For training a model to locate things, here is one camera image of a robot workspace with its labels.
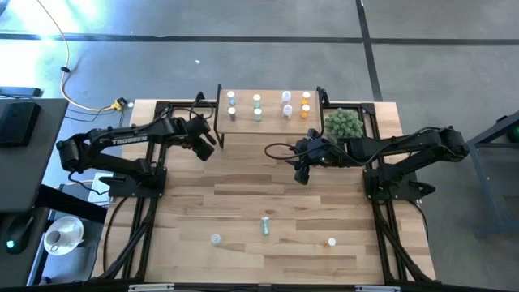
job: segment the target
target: bottle cap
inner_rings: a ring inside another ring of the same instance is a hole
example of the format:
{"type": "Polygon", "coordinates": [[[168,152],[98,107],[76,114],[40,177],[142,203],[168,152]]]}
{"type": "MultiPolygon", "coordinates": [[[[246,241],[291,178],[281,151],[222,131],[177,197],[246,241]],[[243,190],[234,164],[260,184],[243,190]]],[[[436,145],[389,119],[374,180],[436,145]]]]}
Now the bottle cap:
{"type": "Polygon", "coordinates": [[[291,115],[292,114],[292,105],[285,105],[285,106],[283,106],[283,114],[284,115],[291,115]]]}
{"type": "Polygon", "coordinates": [[[218,245],[221,243],[221,236],[219,234],[211,235],[211,243],[214,245],[218,245]]]}
{"type": "Polygon", "coordinates": [[[290,92],[283,92],[281,95],[282,101],[290,101],[290,98],[292,97],[292,94],[290,92]]]}
{"type": "Polygon", "coordinates": [[[336,243],[337,243],[337,241],[335,240],[335,238],[328,238],[327,244],[330,247],[333,247],[336,243]]]}

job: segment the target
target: white bottle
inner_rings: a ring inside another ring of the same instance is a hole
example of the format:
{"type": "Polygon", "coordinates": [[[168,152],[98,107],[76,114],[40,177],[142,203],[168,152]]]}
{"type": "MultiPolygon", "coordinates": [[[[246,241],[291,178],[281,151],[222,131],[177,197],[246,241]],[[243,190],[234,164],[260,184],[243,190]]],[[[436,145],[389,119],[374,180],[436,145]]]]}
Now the white bottle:
{"type": "Polygon", "coordinates": [[[281,106],[289,105],[291,99],[292,94],[290,92],[283,92],[283,94],[281,94],[281,106]]]}

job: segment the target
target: black desk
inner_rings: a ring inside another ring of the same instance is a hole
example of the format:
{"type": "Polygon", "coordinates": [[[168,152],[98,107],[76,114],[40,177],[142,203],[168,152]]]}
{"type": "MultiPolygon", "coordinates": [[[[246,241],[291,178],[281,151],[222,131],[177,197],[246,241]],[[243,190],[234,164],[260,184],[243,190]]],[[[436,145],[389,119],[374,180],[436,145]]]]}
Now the black desk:
{"type": "Polygon", "coordinates": [[[7,104],[19,102],[35,102],[41,110],[27,147],[0,148],[0,243],[18,213],[31,212],[35,223],[21,254],[7,254],[6,247],[0,246],[0,287],[26,285],[50,208],[100,223],[106,216],[105,208],[41,184],[68,101],[0,99],[0,113],[7,104]]]}
{"type": "Polygon", "coordinates": [[[0,213],[34,205],[68,106],[65,99],[1,99],[0,114],[6,105],[20,102],[37,103],[41,110],[27,147],[0,148],[0,213]]]}

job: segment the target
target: small bottle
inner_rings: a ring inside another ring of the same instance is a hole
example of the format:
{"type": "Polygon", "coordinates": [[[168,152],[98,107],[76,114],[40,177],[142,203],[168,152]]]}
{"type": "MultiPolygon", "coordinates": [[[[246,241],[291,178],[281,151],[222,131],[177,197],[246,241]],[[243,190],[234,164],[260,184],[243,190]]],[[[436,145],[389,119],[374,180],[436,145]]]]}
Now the small bottle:
{"type": "Polygon", "coordinates": [[[229,98],[230,105],[236,105],[236,100],[234,99],[234,92],[227,92],[227,97],[229,98]]]}
{"type": "Polygon", "coordinates": [[[283,94],[281,94],[281,106],[289,105],[291,99],[292,94],[290,92],[283,92],[283,94]]]}
{"type": "Polygon", "coordinates": [[[211,243],[214,246],[219,246],[221,244],[221,236],[219,234],[211,235],[211,243]]]}
{"type": "Polygon", "coordinates": [[[236,109],[234,107],[229,107],[227,112],[229,113],[230,120],[233,122],[236,121],[236,109]]]}
{"type": "Polygon", "coordinates": [[[259,109],[261,107],[261,96],[259,94],[255,94],[252,97],[252,100],[254,101],[254,108],[259,109]]]}
{"type": "Polygon", "coordinates": [[[261,109],[254,109],[254,120],[261,121],[261,109]]]}
{"type": "Polygon", "coordinates": [[[283,106],[283,118],[290,119],[292,116],[292,105],[283,106]]]}
{"type": "Polygon", "coordinates": [[[263,235],[268,235],[268,233],[270,231],[269,230],[270,226],[269,226],[268,222],[269,222],[268,217],[261,218],[261,232],[263,233],[263,235]]]}
{"type": "Polygon", "coordinates": [[[301,112],[301,118],[308,118],[309,111],[310,111],[310,106],[309,105],[303,105],[302,106],[302,112],[301,112]]]}
{"type": "Polygon", "coordinates": [[[309,92],[303,92],[302,93],[302,105],[309,105],[310,104],[310,93],[309,92]]]}
{"type": "Polygon", "coordinates": [[[328,238],[328,240],[326,241],[326,246],[328,247],[334,247],[336,244],[337,241],[335,240],[335,238],[328,238]]]}

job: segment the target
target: desk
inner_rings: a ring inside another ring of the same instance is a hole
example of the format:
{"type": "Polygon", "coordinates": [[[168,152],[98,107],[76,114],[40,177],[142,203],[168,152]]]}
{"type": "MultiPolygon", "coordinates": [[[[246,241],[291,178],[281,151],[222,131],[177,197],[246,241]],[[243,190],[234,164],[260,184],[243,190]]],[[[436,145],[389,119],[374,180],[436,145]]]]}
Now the desk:
{"type": "MultiPolygon", "coordinates": [[[[150,122],[156,102],[137,100],[131,123],[150,122]]],[[[375,103],[375,109],[382,138],[402,134],[395,103],[375,103]]],[[[208,109],[199,111],[208,114],[208,109]]],[[[313,168],[310,182],[302,186],[294,181],[290,165],[263,153],[267,144],[293,144],[300,138],[230,135],[225,148],[215,148],[206,162],[189,150],[170,148],[165,163],[169,170],[166,190],[157,208],[146,281],[382,284],[362,168],[313,168]],[[261,217],[271,218],[268,237],[261,234],[261,217]],[[211,245],[211,234],[221,235],[219,247],[211,245]],[[330,237],[337,245],[324,247],[330,237]]],[[[123,157],[144,157],[146,147],[125,146],[123,157]]],[[[289,153],[272,148],[272,154],[289,153]]],[[[386,161],[399,159],[402,155],[386,161]]],[[[128,240],[135,202],[128,199],[114,219],[109,263],[128,240]]],[[[421,215],[408,202],[395,202],[395,210],[403,246],[424,273],[435,278],[421,215]]],[[[396,275],[390,247],[388,254],[396,275]]],[[[139,255],[140,246],[132,275],[139,255]]],[[[99,248],[93,276],[101,273],[102,256],[99,248]]]]}

